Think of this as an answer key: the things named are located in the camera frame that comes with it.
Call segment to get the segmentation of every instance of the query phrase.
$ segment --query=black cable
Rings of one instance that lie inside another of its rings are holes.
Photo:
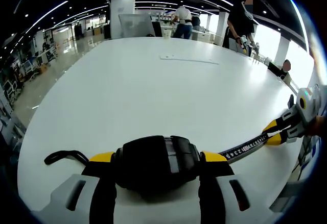
[[[72,156],[78,161],[80,161],[85,166],[88,163],[88,158],[82,154],[80,151],[77,150],[71,150],[71,151],[57,151],[55,153],[50,154],[44,159],[44,162],[46,165],[53,164],[57,162],[60,159],[66,158],[67,156]]]
[[[308,147],[309,147],[309,145],[310,145],[310,143],[311,143],[311,139],[312,139],[312,137],[310,137],[310,140],[309,140],[309,142],[308,142],[308,144],[307,144],[307,147],[305,148],[305,152],[304,152],[304,154],[303,154],[301,160],[299,161],[299,164],[302,162],[302,160],[303,160],[303,159],[305,158],[305,156],[307,155],[307,150],[308,150]],[[303,168],[302,168],[302,166],[301,166],[300,174],[298,175],[297,180],[300,180],[300,177],[301,177],[302,171],[303,171]]]
[[[292,170],[292,173],[296,170],[296,168],[300,165],[300,162],[298,162],[298,164],[294,167],[294,169]]]

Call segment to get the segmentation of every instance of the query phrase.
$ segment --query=black shirt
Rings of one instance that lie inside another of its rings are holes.
[[[228,20],[233,24],[234,29],[238,36],[249,36],[250,33],[254,33],[253,20],[250,20],[244,14],[244,8],[241,3],[237,3],[230,11]],[[233,38],[231,31],[228,34],[229,38]]]

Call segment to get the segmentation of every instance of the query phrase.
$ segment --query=black strap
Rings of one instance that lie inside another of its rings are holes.
[[[60,159],[66,158],[67,156],[72,156],[78,161],[80,161],[82,164],[86,166],[88,163],[88,158],[82,154],[80,151],[77,150],[71,150],[71,151],[57,151],[55,153],[50,154],[44,159],[44,162],[46,165],[53,164],[57,162]]]

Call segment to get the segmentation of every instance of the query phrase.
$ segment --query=jeans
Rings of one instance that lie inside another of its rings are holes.
[[[181,38],[184,35],[184,39],[189,39],[192,32],[192,25],[179,24],[173,38]]]

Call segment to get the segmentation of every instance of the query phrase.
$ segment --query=person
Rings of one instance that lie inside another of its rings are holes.
[[[183,35],[184,39],[189,39],[192,32],[192,15],[191,12],[185,8],[185,6],[180,6],[176,10],[175,17],[170,23],[172,24],[178,20],[179,25],[177,26],[173,38],[181,38]]]
[[[196,31],[200,31],[200,24],[201,24],[200,18],[198,16],[192,16],[193,29]]]
[[[259,45],[255,44],[252,36],[252,33],[254,33],[252,13],[253,0],[245,0],[233,6],[227,20],[228,27],[225,32],[223,47],[240,51],[242,46],[241,37],[244,35],[250,40],[255,52],[259,53]]]
[[[291,62],[289,60],[285,60],[282,66],[275,66],[272,62],[269,62],[268,69],[272,71],[277,77],[280,77],[285,84],[290,86],[291,84],[291,76],[288,73],[291,70]]]

